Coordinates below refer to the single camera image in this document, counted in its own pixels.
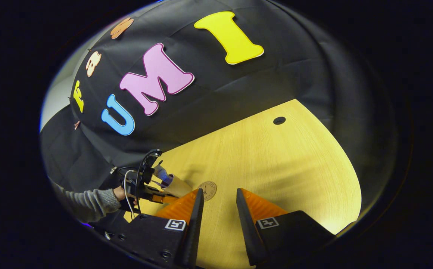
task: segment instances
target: white cable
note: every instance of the white cable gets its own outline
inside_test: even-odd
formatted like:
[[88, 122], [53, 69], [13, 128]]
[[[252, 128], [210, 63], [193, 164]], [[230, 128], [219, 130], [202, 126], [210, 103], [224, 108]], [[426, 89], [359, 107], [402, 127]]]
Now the white cable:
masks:
[[130, 208], [130, 211], [131, 211], [131, 215], [130, 215], [130, 217], [131, 217], [132, 220], [133, 220], [133, 219], [135, 218], [135, 215], [133, 214], [132, 206], [130, 205], [130, 201], [128, 200], [128, 196], [127, 196], [127, 188], [126, 188], [126, 186], [127, 186], [127, 174], [128, 174], [129, 172], [137, 173], [137, 171], [135, 171], [135, 170], [129, 170], [129, 171], [127, 171], [127, 172], [125, 173], [125, 176], [124, 176], [124, 193], [125, 193], [125, 198], [126, 198], [126, 200], [127, 200], [128, 207]]

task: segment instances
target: wooden table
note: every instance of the wooden table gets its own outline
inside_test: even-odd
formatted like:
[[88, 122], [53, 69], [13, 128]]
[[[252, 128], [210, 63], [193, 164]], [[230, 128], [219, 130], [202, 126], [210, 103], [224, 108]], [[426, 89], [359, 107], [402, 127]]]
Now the wooden table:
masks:
[[[283, 124], [273, 124], [285, 117]], [[288, 212], [303, 210], [336, 234], [359, 216], [353, 166], [331, 133], [297, 100], [243, 119], [168, 152], [156, 161], [196, 189], [215, 182], [206, 201], [197, 265], [250, 268], [236, 205], [244, 188]], [[165, 205], [140, 201], [143, 213]]]

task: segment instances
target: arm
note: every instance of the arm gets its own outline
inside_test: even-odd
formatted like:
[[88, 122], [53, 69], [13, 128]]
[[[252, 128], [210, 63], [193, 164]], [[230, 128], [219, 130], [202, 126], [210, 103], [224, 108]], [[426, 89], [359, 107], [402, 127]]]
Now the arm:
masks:
[[83, 223], [97, 221], [105, 217], [107, 213], [117, 211], [121, 206], [119, 201], [125, 199], [125, 193], [121, 186], [105, 191], [94, 189], [93, 191], [75, 193], [65, 191], [54, 182], [52, 185], [61, 203]]

